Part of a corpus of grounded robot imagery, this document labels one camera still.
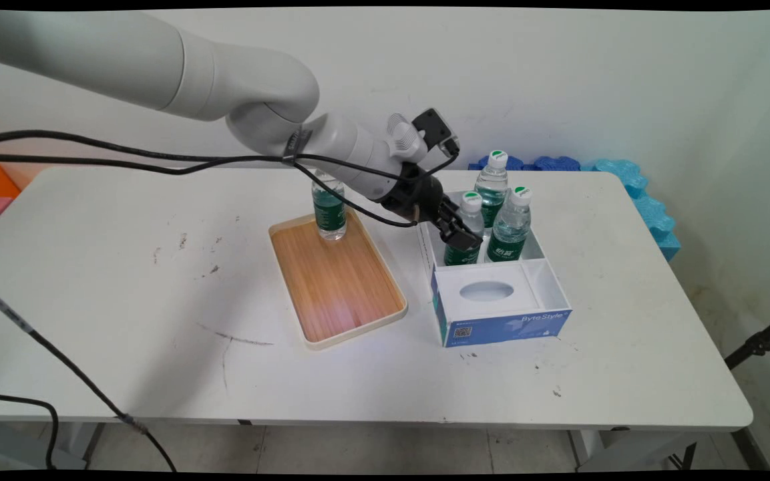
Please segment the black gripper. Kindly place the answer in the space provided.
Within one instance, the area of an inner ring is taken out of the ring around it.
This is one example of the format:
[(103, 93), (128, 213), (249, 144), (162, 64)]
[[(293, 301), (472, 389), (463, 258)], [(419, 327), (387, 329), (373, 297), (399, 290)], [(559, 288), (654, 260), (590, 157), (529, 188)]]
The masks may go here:
[(449, 200), (439, 180), (417, 164), (403, 164), (390, 191), (382, 197), (385, 210), (403, 222), (383, 219), (393, 227), (412, 227), (431, 222), (441, 228), (439, 237), (447, 247), (462, 252), (478, 249), (483, 241), (482, 200)]

